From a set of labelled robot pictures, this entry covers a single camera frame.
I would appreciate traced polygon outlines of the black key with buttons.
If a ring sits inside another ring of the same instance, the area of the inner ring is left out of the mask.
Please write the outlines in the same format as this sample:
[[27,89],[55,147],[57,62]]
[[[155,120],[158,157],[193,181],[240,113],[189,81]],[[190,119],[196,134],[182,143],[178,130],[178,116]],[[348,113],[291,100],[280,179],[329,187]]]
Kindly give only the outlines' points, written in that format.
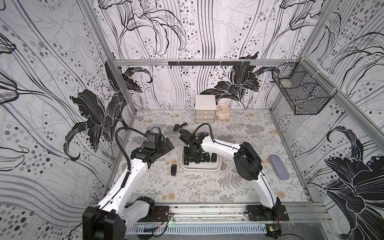
[[205,162],[206,162],[206,163],[210,163],[210,162],[211,162],[210,154],[209,154],[209,153],[205,153],[205,154],[204,154],[204,159],[205,159]]

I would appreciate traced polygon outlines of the white storage tray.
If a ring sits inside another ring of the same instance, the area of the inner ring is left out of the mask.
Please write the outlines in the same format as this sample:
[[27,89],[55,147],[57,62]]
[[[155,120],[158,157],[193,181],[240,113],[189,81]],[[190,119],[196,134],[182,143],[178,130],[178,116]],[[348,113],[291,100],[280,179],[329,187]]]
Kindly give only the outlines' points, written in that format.
[[216,155],[216,161],[213,162],[212,154],[210,154],[211,161],[206,162],[205,158],[203,157],[202,160],[199,161],[199,163],[196,163],[194,160],[192,162],[189,162],[185,158],[185,151],[188,147],[184,147],[181,153],[180,163],[182,168],[187,172],[204,172],[204,173],[216,173],[218,172],[222,167],[222,156]]

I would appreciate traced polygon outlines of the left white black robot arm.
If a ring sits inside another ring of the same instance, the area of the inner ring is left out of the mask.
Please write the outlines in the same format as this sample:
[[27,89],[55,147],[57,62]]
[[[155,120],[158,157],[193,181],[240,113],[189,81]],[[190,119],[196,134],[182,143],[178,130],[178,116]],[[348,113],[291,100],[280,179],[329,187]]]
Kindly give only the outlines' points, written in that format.
[[169,138],[148,136],[141,147],[132,151],[130,165],[124,170],[108,194],[83,213],[84,240],[123,240],[128,228],[141,219],[152,219],[154,200],[138,198],[131,206],[126,204],[136,184],[160,157],[174,149]]

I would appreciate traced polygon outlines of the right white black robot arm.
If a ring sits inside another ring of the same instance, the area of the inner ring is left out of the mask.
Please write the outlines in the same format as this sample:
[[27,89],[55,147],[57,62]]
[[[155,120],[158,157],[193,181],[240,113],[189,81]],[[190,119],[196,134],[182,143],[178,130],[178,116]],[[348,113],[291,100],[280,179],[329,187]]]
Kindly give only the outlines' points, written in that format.
[[216,140],[206,132],[194,135],[187,130],[181,130],[180,140],[186,145],[183,149],[185,165],[206,162],[206,154],[233,159],[237,173],[244,180],[251,182],[256,190],[261,206],[271,212],[278,211],[281,201],[270,189],[262,171],[262,160],[248,142],[231,144]]

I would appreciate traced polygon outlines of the black flip key upper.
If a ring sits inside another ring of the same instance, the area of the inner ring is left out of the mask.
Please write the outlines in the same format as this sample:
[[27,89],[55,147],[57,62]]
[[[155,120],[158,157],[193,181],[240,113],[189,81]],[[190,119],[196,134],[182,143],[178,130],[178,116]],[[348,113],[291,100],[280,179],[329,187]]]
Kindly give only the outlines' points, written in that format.
[[180,129],[180,125],[179,124],[175,124],[174,128],[173,128],[173,131],[177,132],[179,129]]

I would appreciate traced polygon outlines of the white mini drawer cabinet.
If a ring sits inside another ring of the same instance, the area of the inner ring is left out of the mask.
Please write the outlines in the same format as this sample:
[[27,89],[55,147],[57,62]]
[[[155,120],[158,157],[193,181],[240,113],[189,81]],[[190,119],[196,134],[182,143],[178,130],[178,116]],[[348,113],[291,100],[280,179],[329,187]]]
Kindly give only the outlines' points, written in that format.
[[195,96],[195,115],[197,124],[213,124],[216,119],[216,111],[215,95]]

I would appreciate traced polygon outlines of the pink round alarm clock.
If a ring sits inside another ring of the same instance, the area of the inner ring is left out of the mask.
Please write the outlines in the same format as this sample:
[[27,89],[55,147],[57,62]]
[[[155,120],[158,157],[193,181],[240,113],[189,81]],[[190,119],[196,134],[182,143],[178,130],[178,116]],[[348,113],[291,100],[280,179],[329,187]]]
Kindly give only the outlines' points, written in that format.
[[217,104],[216,116],[219,119],[227,118],[230,115],[230,108],[226,104]]

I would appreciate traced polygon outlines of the purple glasses case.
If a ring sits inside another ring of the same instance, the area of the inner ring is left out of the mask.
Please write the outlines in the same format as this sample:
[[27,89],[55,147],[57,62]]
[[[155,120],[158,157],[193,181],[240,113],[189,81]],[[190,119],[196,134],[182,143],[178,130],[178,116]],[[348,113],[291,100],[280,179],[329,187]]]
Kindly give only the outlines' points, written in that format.
[[280,180],[286,181],[290,178],[289,172],[284,165],[283,161],[278,155],[272,154],[269,155],[269,160],[271,162],[271,165],[273,166],[273,169],[276,172],[276,175]]

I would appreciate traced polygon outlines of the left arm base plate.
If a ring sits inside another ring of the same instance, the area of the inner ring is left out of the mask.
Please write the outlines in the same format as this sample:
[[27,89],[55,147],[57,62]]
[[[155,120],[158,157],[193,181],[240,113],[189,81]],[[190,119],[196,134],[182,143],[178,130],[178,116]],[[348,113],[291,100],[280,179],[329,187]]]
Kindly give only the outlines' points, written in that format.
[[158,206],[150,207],[148,215],[139,220],[140,223],[154,222],[154,223],[165,223],[170,217],[169,206]]

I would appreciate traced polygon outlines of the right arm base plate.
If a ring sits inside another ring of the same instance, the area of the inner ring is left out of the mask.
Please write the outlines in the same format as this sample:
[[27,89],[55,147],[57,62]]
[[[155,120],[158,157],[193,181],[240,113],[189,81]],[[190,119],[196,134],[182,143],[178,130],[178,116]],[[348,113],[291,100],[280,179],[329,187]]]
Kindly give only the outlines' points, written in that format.
[[249,220],[253,222],[284,222],[290,220],[284,205],[280,205],[274,209],[269,209],[262,205],[248,205],[246,206],[245,214]]

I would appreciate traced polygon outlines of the black wall hook rail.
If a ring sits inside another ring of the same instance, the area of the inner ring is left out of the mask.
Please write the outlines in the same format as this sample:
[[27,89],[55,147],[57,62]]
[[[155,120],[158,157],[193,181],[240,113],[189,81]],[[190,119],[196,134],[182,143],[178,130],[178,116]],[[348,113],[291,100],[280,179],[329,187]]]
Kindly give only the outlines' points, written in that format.
[[168,61],[169,66],[250,66],[250,61]]

